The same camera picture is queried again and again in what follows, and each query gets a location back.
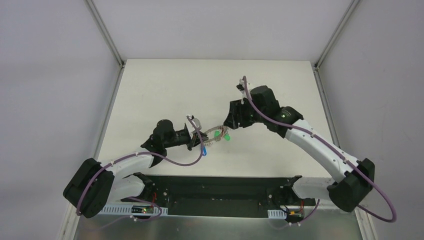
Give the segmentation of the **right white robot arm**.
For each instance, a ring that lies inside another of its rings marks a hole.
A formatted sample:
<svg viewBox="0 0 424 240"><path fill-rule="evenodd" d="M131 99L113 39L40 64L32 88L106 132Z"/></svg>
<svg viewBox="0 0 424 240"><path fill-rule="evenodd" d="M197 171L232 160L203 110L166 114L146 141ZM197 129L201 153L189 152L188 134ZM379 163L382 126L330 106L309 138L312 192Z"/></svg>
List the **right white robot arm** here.
<svg viewBox="0 0 424 240"><path fill-rule="evenodd" d="M249 91L249 102L245 88L238 84L242 99L229 103L229 112L223 122L232 130L247 128L261 123L266 128L300 147L317 161L332 177L334 183L327 186L324 196L328 197L339 209L352 212L373 189L357 171L342 160L345 157L371 181L375 178L375 164L365 158L343 152L315 133L304 117L290 106L280 106L273 91L266 85Z"/></svg>

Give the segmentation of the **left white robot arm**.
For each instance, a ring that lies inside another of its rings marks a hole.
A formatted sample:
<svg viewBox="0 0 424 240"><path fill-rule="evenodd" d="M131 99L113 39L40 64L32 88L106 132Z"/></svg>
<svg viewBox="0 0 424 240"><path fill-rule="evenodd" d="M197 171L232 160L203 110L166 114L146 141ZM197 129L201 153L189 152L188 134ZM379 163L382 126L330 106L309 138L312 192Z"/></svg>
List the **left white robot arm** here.
<svg viewBox="0 0 424 240"><path fill-rule="evenodd" d="M94 217L106 204L122 199L135 197L143 203L149 201L153 189L136 174L163 160L170 162L168 148L185 145L189 151L196 146L203 150L209 139L201 131L197 118L188 116L187 120L181 130L175 130L168 119L160 120L140 147L115 160L86 159L65 187L63 197L76 208L78 216L85 218Z"/></svg>

